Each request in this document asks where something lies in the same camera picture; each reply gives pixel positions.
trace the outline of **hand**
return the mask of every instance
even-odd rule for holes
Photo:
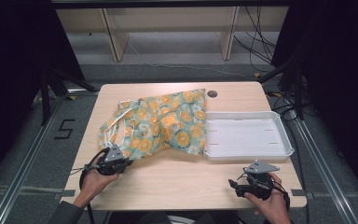
[[[277,188],[281,188],[282,181],[274,173],[268,173],[272,179],[278,183],[275,185]],[[245,198],[254,203],[257,206],[255,210],[255,215],[263,214],[264,217],[271,223],[291,223],[289,214],[286,210],[286,203],[281,192],[276,189],[273,189],[271,196],[265,201],[257,198],[251,193],[245,193]]]
[[[101,175],[97,170],[90,170],[84,177],[80,194],[75,199],[74,205],[79,208],[85,208],[108,184],[117,179],[118,174]]]

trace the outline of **gray floor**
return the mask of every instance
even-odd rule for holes
[[[112,61],[112,55],[103,34],[68,35],[76,57],[88,83],[102,86],[105,83],[119,82],[163,82],[163,81],[246,81],[254,80],[255,73],[262,75],[273,69],[272,66],[258,60],[254,55],[234,42],[229,61],[223,61],[217,34],[215,33],[152,33],[133,34],[130,45],[126,48],[120,63]],[[252,39],[245,33],[236,34],[238,39],[250,46]],[[265,33],[271,42],[276,41],[278,33]],[[264,52],[262,46],[255,49]],[[276,91],[279,76],[264,84],[265,91]],[[77,86],[68,83],[70,89]],[[17,200],[10,209],[6,223],[40,223],[47,222],[49,216],[59,203],[59,195],[66,184],[76,151],[97,99],[96,94],[85,92],[77,94],[75,100],[51,100],[53,105],[60,105],[51,126],[44,138],[32,170],[27,175]],[[277,97],[269,97],[271,107],[284,105]],[[27,122],[15,146],[7,153],[0,166],[0,202],[14,176],[31,148],[41,123],[41,104],[36,101]],[[317,112],[309,106],[305,108],[305,124],[314,142],[323,154],[337,185],[343,191],[345,199],[358,220],[358,181],[345,162],[337,155],[337,146],[325,128]],[[59,132],[64,119],[64,128],[73,129],[70,138],[56,139],[66,133]],[[297,174],[303,176],[304,187],[309,194],[308,205],[304,208],[290,210],[295,223],[345,223],[340,210],[330,194],[329,188],[310,155],[310,150],[294,121],[288,121],[287,133],[296,146],[292,161]],[[239,215],[247,223],[262,223],[262,217],[255,217],[253,210],[240,210]],[[107,212],[95,211],[96,223],[103,223]],[[79,223],[89,223],[85,213]]]

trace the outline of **person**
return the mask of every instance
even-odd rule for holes
[[[269,174],[276,182],[275,187],[281,188],[281,179],[274,173]],[[96,170],[90,170],[84,178],[82,189],[74,203],[70,204],[62,201],[51,216],[48,224],[77,223],[83,214],[84,208],[92,201],[92,199],[100,194],[107,185],[117,180],[118,177],[119,174],[100,175]],[[257,209],[255,210],[255,215],[264,215],[267,219],[267,223],[293,223],[287,212],[285,200],[278,190],[273,189],[271,196],[265,201],[258,199],[251,193],[245,193],[244,196],[256,205]]]

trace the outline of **floral cloth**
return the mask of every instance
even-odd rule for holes
[[[198,155],[205,148],[205,89],[118,103],[116,113],[101,127],[100,149],[115,143],[122,119],[124,138],[116,144],[130,160],[169,147]]]

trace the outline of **plastic tray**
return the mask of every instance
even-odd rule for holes
[[[211,112],[206,119],[211,161],[285,161],[295,151],[275,112]]]

